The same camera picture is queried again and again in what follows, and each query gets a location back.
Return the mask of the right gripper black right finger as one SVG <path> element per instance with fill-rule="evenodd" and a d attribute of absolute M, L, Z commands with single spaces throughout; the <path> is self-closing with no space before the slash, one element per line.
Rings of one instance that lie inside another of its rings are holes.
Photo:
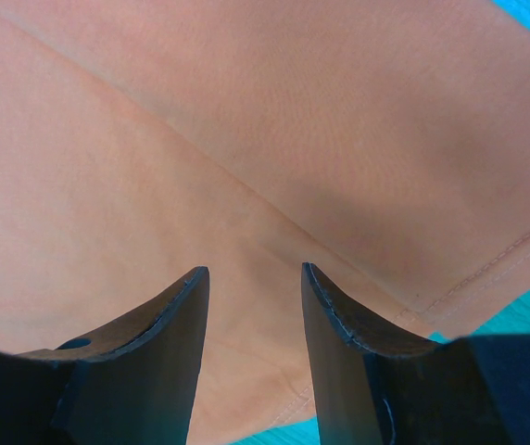
<path fill-rule="evenodd" d="M 530 335 L 413 334 L 305 263 L 301 298 L 323 444 L 530 444 Z"/>

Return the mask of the orange t shirt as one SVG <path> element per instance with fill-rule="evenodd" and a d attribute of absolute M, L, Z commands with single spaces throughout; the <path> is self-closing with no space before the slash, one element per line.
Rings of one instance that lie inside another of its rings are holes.
<path fill-rule="evenodd" d="M 190 428 L 314 403 L 300 269 L 426 336 L 530 289 L 530 31 L 489 1 L 0 1 L 0 350 L 210 270 Z"/>

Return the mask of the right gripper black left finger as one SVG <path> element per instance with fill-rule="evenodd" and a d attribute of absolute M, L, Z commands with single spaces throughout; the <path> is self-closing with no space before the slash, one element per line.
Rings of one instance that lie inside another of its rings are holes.
<path fill-rule="evenodd" d="M 60 347 L 0 351 L 0 444 L 183 444 L 207 328 L 209 272 Z"/>

